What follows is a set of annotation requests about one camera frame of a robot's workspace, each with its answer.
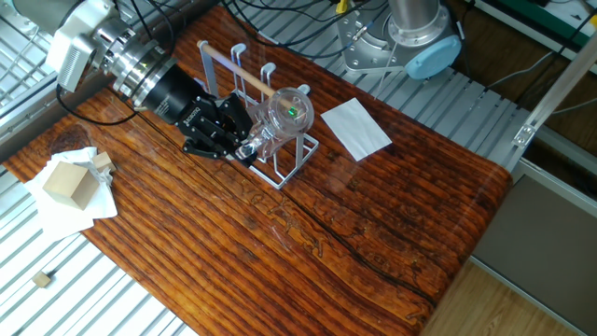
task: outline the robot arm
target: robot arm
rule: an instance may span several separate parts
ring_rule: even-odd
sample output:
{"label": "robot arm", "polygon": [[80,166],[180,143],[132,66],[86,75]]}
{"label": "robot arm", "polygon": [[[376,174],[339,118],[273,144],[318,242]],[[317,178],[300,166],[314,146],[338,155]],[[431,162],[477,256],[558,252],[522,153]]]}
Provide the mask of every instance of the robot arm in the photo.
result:
{"label": "robot arm", "polygon": [[178,127],[185,152],[210,159],[233,154],[249,134],[253,122],[236,95],[205,92],[157,41],[141,42],[112,0],[14,0],[14,6],[54,35],[46,63],[60,87],[74,91],[88,67],[111,74],[114,89],[135,107]]}

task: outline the wooden block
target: wooden block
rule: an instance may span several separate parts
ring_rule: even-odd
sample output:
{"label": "wooden block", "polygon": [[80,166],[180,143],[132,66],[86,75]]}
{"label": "wooden block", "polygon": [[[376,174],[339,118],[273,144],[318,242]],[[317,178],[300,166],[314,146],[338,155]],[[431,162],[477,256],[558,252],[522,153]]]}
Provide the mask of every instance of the wooden block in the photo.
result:
{"label": "wooden block", "polygon": [[89,169],[59,162],[43,187],[56,202],[84,210],[100,187]]}
{"label": "wooden block", "polygon": [[112,160],[110,160],[110,157],[108,156],[107,152],[98,154],[94,156],[91,160],[93,161],[93,165],[95,165],[95,168],[97,168],[97,170],[100,173],[103,172],[106,167],[110,168],[110,172],[116,171],[116,166],[114,165],[114,163],[112,163]]}
{"label": "wooden block", "polygon": [[51,279],[43,272],[37,272],[33,278],[31,278],[35,282],[35,284],[40,288],[45,288]]}

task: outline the metal rack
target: metal rack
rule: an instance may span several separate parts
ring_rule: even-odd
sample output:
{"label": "metal rack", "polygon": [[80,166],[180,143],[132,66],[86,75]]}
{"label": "metal rack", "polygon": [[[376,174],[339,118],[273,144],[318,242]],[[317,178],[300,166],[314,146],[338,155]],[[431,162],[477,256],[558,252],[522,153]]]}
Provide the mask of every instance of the metal rack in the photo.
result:
{"label": "metal rack", "polygon": [[[203,63],[203,71],[207,78],[208,84],[208,91],[216,96],[219,97],[218,94],[218,87],[217,87],[217,80],[215,79],[215,71],[214,71],[214,62],[212,56],[205,51],[203,48],[207,45],[207,41],[201,42],[199,48],[201,52],[201,59]],[[239,67],[243,67],[241,62],[241,54],[246,51],[246,45],[243,43],[239,43],[236,46],[230,49],[230,60],[237,64]],[[261,76],[261,82],[265,83],[268,87],[271,87],[271,74],[275,71],[276,65],[274,63],[267,63],[261,67],[259,71]],[[240,98],[244,100],[244,105],[246,107],[249,106],[257,106],[260,103],[265,102],[265,92],[261,91],[261,100],[258,101],[257,99],[249,96],[246,93],[246,84],[245,80],[236,74],[236,72],[232,71],[232,75],[234,77],[234,91],[232,93],[236,93]],[[309,86],[304,84],[298,87],[300,91],[305,94],[309,94]],[[315,150],[319,147],[319,141],[315,140],[312,136],[308,134],[302,134],[296,138],[296,145],[294,148],[294,152],[290,151],[290,154],[294,156],[294,167],[290,169],[290,171],[284,174],[279,166],[279,159],[278,153],[274,153],[272,155],[272,163],[273,166],[268,165],[267,159],[259,159],[259,162],[262,164],[253,164],[250,169],[253,171],[257,176],[261,177],[263,180],[274,186],[276,189],[281,189],[284,184],[300,169],[300,167],[311,157],[311,155],[315,152]]]}
{"label": "metal rack", "polygon": [[52,37],[7,3],[0,6],[0,118],[53,70],[44,64]]}

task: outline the white wire rack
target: white wire rack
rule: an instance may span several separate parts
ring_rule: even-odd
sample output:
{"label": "white wire rack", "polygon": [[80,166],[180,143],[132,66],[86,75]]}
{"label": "white wire rack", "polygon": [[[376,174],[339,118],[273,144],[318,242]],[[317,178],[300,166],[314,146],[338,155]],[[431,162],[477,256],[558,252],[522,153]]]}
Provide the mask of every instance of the white wire rack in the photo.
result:
{"label": "white wire rack", "polygon": [[[207,52],[203,50],[203,46],[206,44],[207,42],[203,41],[200,46],[203,70],[205,71],[205,76],[207,78],[208,90],[212,95],[219,97],[213,59]],[[236,63],[240,67],[243,67],[241,62],[241,54],[244,51],[246,51],[246,45],[243,43],[239,43],[230,49],[230,59],[233,63]],[[275,69],[276,65],[274,63],[267,63],[261,67],[261,81],[267,84],[269,87],[271,87],[271,74],[275,71]],[[246,92],[246,84],[244,79],[234,72],[232,72],[232,75],[234,76],[235,87],[233,93],[236,93],[244,100],[246,107],[256,106],[266,100],[263,91],[261,92],[260,101],[249,96]],[[309,86],[306,84],[301,85],[298,87],[298,89],[305,94],[308,94],[310,91]],[[318,147],[319,141],[315,140],[308,134],[303,134],[296,138],[296,146],[288,151],[290,155],[294,157],[294,166],[290,167],[287,173],[283,172],[281,169],[278,152],[272,155],[272,165],[269,165],[267,159],[259,159],[250,167],[250,169],[276,189],[280,189],[311,157]],[[288,165],[292,164],[292,162],[288,162],[288,160],[285,160],[285,163],[288,163]]]}

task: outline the cable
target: cable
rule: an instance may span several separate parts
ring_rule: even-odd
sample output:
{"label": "cable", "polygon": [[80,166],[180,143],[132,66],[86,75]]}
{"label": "cable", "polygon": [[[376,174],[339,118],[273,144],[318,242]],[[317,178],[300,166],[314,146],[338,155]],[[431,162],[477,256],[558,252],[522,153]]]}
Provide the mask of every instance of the cable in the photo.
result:
{"label": "cable", "polygon": [[139,7],[137,6],[135,0],[131,0],[131,4],[134,7],[135,13],[137,13],[137,16],[139,17],[139,21],[141,21],[141,24],[143,24],[143,28],[146,30],[147,36],[149,36],[150,40],[153,39],[151,31],[149,31],[149,27],[147,27],[146,20],[143,18],[143,15],[141,15],[141,10],[139,10]]}
{"label": "cable", "polygon": [[[580,25],[578,25],[578,27],[575,29],[575,31],[572,33],[572,35],[570,35],[570,37],[568,37],[568,41],[571,41],[576,37],[576,35],[578,35],[578,33],[580,33],[580,30],[582,29],[582,27],[584,27],[589,21],[590,19],[597,14],[597,8],[595,8],[590,14],[589,16],[580,23]],[[523,102],[524,98],[526,98],[526,95],[528,94],[528,92],[530,92],[531,88],[533,86],[535,86],[537,84],[537,82],[543,77],[543,75],[545,75],[547,73],[547,71],[550,69],[550,67],[556,62],[556,60],[558,59],[558,56],[561,56],[563,51],[566,49],[565,45],[562,45],[562,47],[560,48],[560,50],[558,50],[558,52],[556,54],[554,54],[551,57],[551,61],[549,62],[549,64],[543,69],[543,71],[541,72],[541,74],[539,74],[532,82],[531,84],[529,84],[529,86],[526,87],[526,89],[519,95],[519,97],[514,101],[514,103],[516,105],[521,105],[521,103]],[[545,89],[545,87],[550,83],[550,81],[546,81],[544,82],[544,84],[542,84],[538,89],[539,91],[543,91]]]}
{"label": "cable", "polygon": [[[282,8],[277,8],[277,7],[269,7],[269,6],[267,6],[267,5],[265,5],[265,6],[259,6],[259,5],[255,5],[255,4],[252,4],[252,3],[250,3],[250,2],[248,2],[248,1],[246,1],[246,0],[239,0],[239,1],[240,1],[240,2],[242,2],[242,3],[244,3],[244,4],[246,4],[247,6],[249,6],[249,7],[253,7],[253,8],[258,8],[258,9],[266,9],[266,10],[282,10]],[[311,19],[311,20],[313,20],[313,21],[317,21],[317,22],[326,22],[326,21],[330,21],[330,20],[333,20],[333,19],[335,19],[335,18],[338,16],[338,15],[334,15],[334,16],[331,16],[331,17],[329,17],[329,18],[327,18],[327,19],[317,19],[317,18],[315,18],[313,15],[311,15],[311,14],[309,14],[309,13],[305,13],[304,11],[300,11],[300,10],[298,10],[298,9],[288,9],[288,8],[287,8],[285,11],[291,11],[291,12],[298,13],[298,14],[300,14],[300,15],[304,15],[304,16],[308,17],[309,19]]]}
{"label": "cable", "polygon": [[574,110],[579,109],[581,107],[585,107],[585,106],[592,105],[592,104],[595,104],[595,103],[597,103],[597,98],[593,98],[593,99],[591,99],[591,100],[589,100],[589,101],[587,101],[585,103],[582,103],[582,104],[574,105],[572,107],[567,107],[565,109],[561,109],[559,111],[555,111],[555,112],[553,112],[551,114],[551,116],[557,115],[557,114],[561,114],[561,113],[570,112],[570,111],[574,111]]}
{"label": "cable", "polygon": [[227,11],[227,12],[230,14],[230,16],[232,17],[232,19],[233,19],[233,20],[236,22],[236,24],[237,24],[239,27],[241,27],[241,29],[243,29],[243,31],[244,31],[244,32],[245,32],[245,33],[246,33],[246,34],[247,34],[249,37],[251,37],[251,38],[252,38],[254,41],[256,41],[257,43],[259,43],[259,44],[261,44],[261,45],[264,45],[264,46],[267,46],[267,47],[282,47],[282,48],[285,48],[285,49],[287,49],[287,50],[289,50],[289,51],[291,51],[291,52],[293,52],[293,53],[297,54],[298,56],[302,56],[302,57],[306,57],[306,58],[311,58],[311,59],[324,59],[324,58],[333,57],[333,56],[336,56],[336,55],[342,54],[342,53],[343,53],[345,50],[347,50],[347,49],[348,49],[348,48],[349,48],[349,47],[352,45],[352,43],[351,43],[351,44],[348,44],[347,46],[344,46],[344,47],[343,47],[342,49],[340,49],[340,50],[337,50],[337,51],[334,51],[334,52],[332,52],[332,53],[328,53],[328,54],[325,54],[325,55],[307,55],[307,54],[304,54],[304,53],[302,53],[302,52],[299,52],[299,51],[294,51],[294,50],[292,50],[292,49],[290,49],[290,48],[288,48],[288,47],[285,47],[285,46],[283,46],[283,45],[278,45],[278,44],[272,44],[272,43],[263,42],[263,41],[261,41],[261,40],[260,40],[260,39],[257,37],[257,35],[254,35],[254,33],[253,33],[253,32],[251,32],[249,29],[247,29],[247,28],[244,26],[244,24],[243,24],[243,23],[242,23],[242,22],[241,22],[241,21],[240,21],[240,20],[239,20],[239,19],[238,19],[238,18],[237,18],[237,17],[236,17],[236,16],[235,16],[233,13],[232,13],[232,11],[230,10],[230,7],[229,7],[229,5],[228,5],[228,4],[227,4],[225,1],[223,1],[222,3],[224,4],[224,7],[226,8],[226,11]]}
{"label": "cable", "polygon": [[[241,8],[238,6],[238,4],[236,3],[235,0],[230,0],[230,2],[237,8],[237,10],[239,11],[239,14],[243,17],[244,21],[251,26],[251,28],[253,28],[258,35],[262,35],[262,33],[259,31],[259,29],[246,17],[246,15],[244,15],[244,13],[241,11]],[[245,29],[245,27],[242,25],[242,23],[238,20],[238,18],[236,18],[236,16],[232,13],[232,10],[229,8],[229,4],[224,0],[222,1],[222,3],[224,4],[224,7],[226,8],[227,12],[230,14],[230,16],[236,21],[237,24],[239,24],[241,26],[241,28],[247,32],[247,30]],[[366,3],[368,2],[363,2],[349,10],[347,10],[346,12],[344,12],[343,14],[339,15],[337,18],[335,18],[334,20],[330,21],[329,23],[324,24],[321,28],[319,28],[317,31],[302,37],[299,40],[295,40],[289,43],[280,43],[280,42],[272,42],[272,43],[265,43],[261,40],[256,40],[257,43],[259,44],[263,44],[265,46],[269,46],[269,47],[274,47],[274,48],[287,48],[287,47],[292,47],[292,46],[296,46],[297,44],[303,43],[313,37],[316,37],[317,35],[321,34],[325,29],[329,28],[332,24],[336,23],[337,21],[339,21],[340,19],[342,19],[343,17],[345,17],[346,15],[358,10],[359,8],[361,8],[362,6],[364,6]],[[387,6],[386,4],[381,4],[380,6],[378,6],[378,8],[381,8],[383,6]]]}
{"label": "cable", "polygon": [[176,36],[174,34],[174,27],[172,26],[172,22],[166,13],[161,10],[161,7],[156,4],[154,0],[147,0],[147,2],[155,8],[158,13],[166,20],[166,24],[168,25],[168,29],[170,29],[170,51],[168,52],[171,56],[174,53],[174,49],[176,48]]}
{"label": "cable", "polygon": [[[263,2],[263,0],[260,0],[261,4],[262,4],[263,6],[255,5],[255,4],[253,4],[253,3],[250,3],[250,2],[248,2],[247,0],[238,0],[238,1],[240,1],[240,2],[242,2],[242,3],[244,3],[244,4],[246,4],[246,5],[248,5],[249,7],[258,8],[258,9],[266,9],[266,10],[282,10],[282,11],[291,11],[291,12],[295,12],[295,13],[298,13],[298,14],[300,14],[300,15],[304,15],[304,16],[306,16],[306,17],[308,17],[308,18],[310,18],[311,20],[313,20],[313,21],[316,21],[316,22],[327,22],[327,21],[330,21],[330,20],[334,20],[334,19],[336,19],[336,18],[337,18],[339,15],[341,15],[341,14],[337,14],[337,15],[333,15],[333,16],[331,16],[331,17],[327,18],[327,19],[318,19],[318,18],[315,18],[313,15],[311,15],[311,14],[309,14],[309,13],[306,13],[306,12],[304,12],[304,11],[297,10],[297,9],[294,9],[294,8],[281,8],[281,7],[271,7],[271,6],[268,6],[267,4],[265,4],[265,2]],[[379,7],[377,7],[377,8],[362,8],[361,10],[375,10],[375,9],[378,9],[378,8],[379,8]]]}
{"label": "cable", "polygon": [[167,7],[169,9],[175,10],[177,13],[180,13],[183,16],[183,28],[181,29],[181,31],[179,33],[182,33],[182,30],[184,30],[185,28],[187,28],[187,13],[184,12],[182,9],[178,8],[178,7],[174,7],[174,6],[170,6],[168,4],[164,4],[162,2],[158,2],[158,1],[154,1],[156,4],[160,5],[160,6],[164,6]]}
{"label": "cable", "polygon": [[526,74],[526,73],[530,73],[531,71],[535,70],[537,66],[539,66],[543,61],[545,61],[554,52],[555,51],[548,52],[543,57],[541,57],[541,59],[539,59],[539,61],[535,62],[535,64],[531,65],[530,67],[528,67],[528,68],[526,68],[524,70],[517,71],[517,72],[512,73],[512,74],[510,74],[510,75],[508,75],[506,77],[503,77],[502,79],[499,79],[499,80],[495,81],[492,85],[489,85],[487,87],[487,89],[491,89],[491,88],[493,88],[493,87],[495,87],[497,85],[500,85],[503,82],[505,82],[505,81],[507,81],[507,80],[509,80],[509,79],[511,79],[513,77],[520,76],[520,75],[523,75],[523,74]]}
{"label": "cable", "polygon": [[470,61],[468,59],[468,46],[466,45],[466,37],[465,37],[465,19],[466,14],[471,11],[475,7],[475,0],[471,0],[468,4],[466,4],[465,13],[463,13],[463,17],[460,19],[460,24],[457,23],[458,30],[460,32],[461,42],[463,44],[463,56],[465,57],[465,67],[466,67],[466,75],[469,79],[472,79],[471,71],[470,71]]}
{"label": "cable", "polygon": [[[254,34],[254,33],[252,33],[250,30],[248,30],[248,29],[247,29],[247,28],[246,28],[246,27],[243,25],[243,23],[242,23],[242,22],[241,22],[241,21],[240,21],[240,20],[239,20],[239,19],[238,19],[238,18],[237,18],[237,17],[236,17],[236,16],[235,16],[233,13],[232,13],[232,10],[231,10],[231,9],[230,9],[230,7],[229,7],[229,3],[227,3],[226,1],[222,1],[222,4],[224,5],[224,8],[225,8],[225,9],[226,9],[226,11],[227,11],[227,12],[230,14],[230,16],[232,17],[232,19],[233,19],[233,20],[236,22],[236,24],[237,24],[237,25],[238,25],[238,26],[239,26],[241,29],[243,29],[243,31],[244,31],[244,32],[245,32],[245,33],[246,33],[248,36],[250,36],[251,38],[253,38],[253,39],[254,39],[254,40],[257,42],[257,43],[259,43],[259,44],[261,44],[261,45],[264,45],[264,46],[267,46],[267,47],[274,47],[274,48],[285,48],[285,49],[288,49],[289,51],[291,51],[291,52],[293,52],[293,53],[297,54],[298,56],[302,56],[302,57],[306,57],[306,58],[311,58],[311,59],[323,59],[323,58],[333,57],[333,56],[336,56],[336,55],[342,54],[342,53],[343,53],[345,50],[347,50],[347,49],[348,49],[348,48],[349,48],[349,47],[350,47],[350,46],[353,44],[353,42],[351,42],[351,43],[349,43],[348,45],[344,46],[344,47],[343,47],[342,49],[340,49],[340,50],[334,51],[334,52],[332,52],[332,53],[324,54],[324,55],[307,55],[307,54],[301,53],[301,52],[299,52],[299,51],[292,50],[292,49],[290,49],[289,47],[290,47],[290,46],[297,45],[297,44],[299,44],[299,43],[302,43],[302,42],[304,42],[304,41],[306,41],[306,40],[308,40],[308,39],[310,39],[310,38],[312,38],[312,37],[315,37],[315,36],[317,36],[317,35],[321,34],[321,33],[322,33],[322,32],[323,32],[323,31],[324,31],[324,30],[325,30],[327,27],[329,27],[331,24],[333,24],[334,22],[338,21],[338,20],[339,20],[339,19],[341,19],[342,17],[344,17],[344,16],[346,16],[346,15],[350,14],[351,12],[353,12],[353,11],[355,11],[355,10],[358,10],[358,9],[359,9],[359,8],[361,8],[361,7],[362,7],[364,4],[366,4],[366,3],[367,3],[367,2],[363,2],[362,4],[360,4],[360,5],[357,5],[357,6],[353,7],[353,8],[351,8],[350,10],[346,11],[344,14],[342,14],[342,15],[338,16],[338,17],[337,17],[337,18],[336,18],[334,21],[332,21],[332,22],[330,22],[330,23],[328,23],[328,24],[325,24],[323,27],[321,27],[320,29],[318,29],[318,30],[317,30],[317,31],[315,31],[314,33],[312,33],[312,34],[310,34],[310,35],[308,35],[308,36],[305,36],[305,37],[301,38],[300,40],[293,41],[293,42],[290,42],[290,43],[279,43],[279,42],[275,42],[275,41],[272,41],[271,43],[267,43],[267,42],[261,41],[260,39],[258,39],[258,38],[257,38],[257,35],[263,35],[263,34],[262,34],[262,33],[261,33],[259,30],[258,30],[258,28],[257,28],[257,27],[256,27],[256,26],[255,26],[255,25],[254,25],[254,24],[253,24],[253,23],[252,23],[252,22],[251,22],[251,21],[250,21],[250,20],[249,20],[249,19],[246,17],[246,15],[244,15],[244,13],[241,11],[241,9],[240,9],[240,7],[238,6],[238,4],[237,4],[237,3],[236,3],[234,0],[230,0],[230,2],[231,2],[231,3],[232,3],[232,4],[233,4],[235,7],[236,7],[236,9],[238,10],[239,14],[240,14],[240,15],[243,17],[243,19],[245,20],[245,22],[246,22],[246,23],[247,23],[249,26],[251,26],[251,28],[253,28],[253,29],[256,31],[256,33],[255,33],[255,34]],[[378,18],[381,16],[381,14],[382,14],[382,13],[385,11],[385,9],[388,7],[388,5],[386,5],[386,4],[382,4],[382,5],[381,5],[381,6],[379,6],[378,8],[381,8],[381,7],[384,7],[384,9],[383,9],[383,10],[382,10],[380,13],[378,13],[378,15],[377,15],[377,16],[376,16],[376,17],[373,19],[373,21],[371,21],[371,22],[374,22],[375,20],[377,20],[377,19],[378,19]]]}
{"label": "cable", "polygon": [[61,93],[62,93],[62,87],[60,86],[60,84],[56,85],[56,100],[58,101],[58,104],[68,113],[72,114],[73,116],[81,119],[81,120],[85,120],[87,122],[90,122],[94,125],[99,125],[99,126],[116,126],[119,125],[121,123],[125,123],[131,119],[133,119],[136,115],[139,114],[139,112],[137,111],[133,111],[131,115],[129,115],[128,117],[125,117],[123,119],[117,120],[117,121],[113,121],[113,122],[103,122],[103,121],[98,121],[98,120],[93,120],[93,119],[89,119],[87,117],[83,117],[80,114],[78,114],[77,112],[75,112],[74,110],[70,109],[68,106],[66,106],[66,104],[62,101],[62,97],[61,97]]}
{"label": "cable", "polygon": [[263,4],[264,6],[258,6],[258,5],[255,5],[255,6],[256,6],[256,8],[259,8],[259,9],[282,10],[282,11],[284,11],[284,10],[303,9],[303,8],[311,7],[313,5],[317,5],[317,4],[320,4],[320,3],[321,3],[321,0],[315,0],[315,1],[311,1],[308,4],[305,4],[305,5],[302,5],[302,6],[298,6],[298,7],[271,7],[271,6],[265,5],[263,3],[263,1],[261,1],[261,4]]}

